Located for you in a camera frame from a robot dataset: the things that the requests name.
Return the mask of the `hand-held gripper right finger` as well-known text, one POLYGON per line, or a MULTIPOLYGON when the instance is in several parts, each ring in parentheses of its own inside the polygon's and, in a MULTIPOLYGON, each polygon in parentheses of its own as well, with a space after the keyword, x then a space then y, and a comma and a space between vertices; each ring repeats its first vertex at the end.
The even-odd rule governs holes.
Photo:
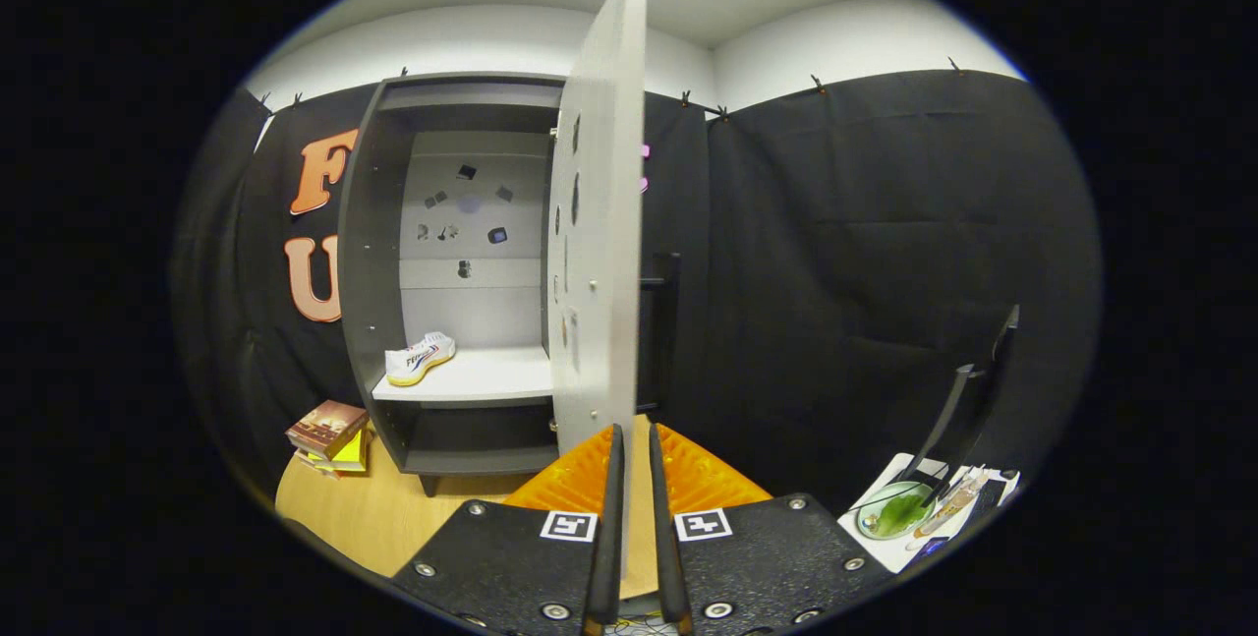
POLYGON ((806 493, 745 502, 715 459, 683 458, 683 435, 652 424, 658 592, 682 635, 800 635, 894 583, 806 493))

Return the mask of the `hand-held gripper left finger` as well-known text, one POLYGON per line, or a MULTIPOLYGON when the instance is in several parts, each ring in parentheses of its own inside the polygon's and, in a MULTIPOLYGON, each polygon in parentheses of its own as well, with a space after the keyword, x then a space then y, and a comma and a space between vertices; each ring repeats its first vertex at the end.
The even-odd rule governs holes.
POLYGON ((392 587, 489 635, 599 635, 620 600, 625 480, 611 424, 507 500, 463 502, 392 587))

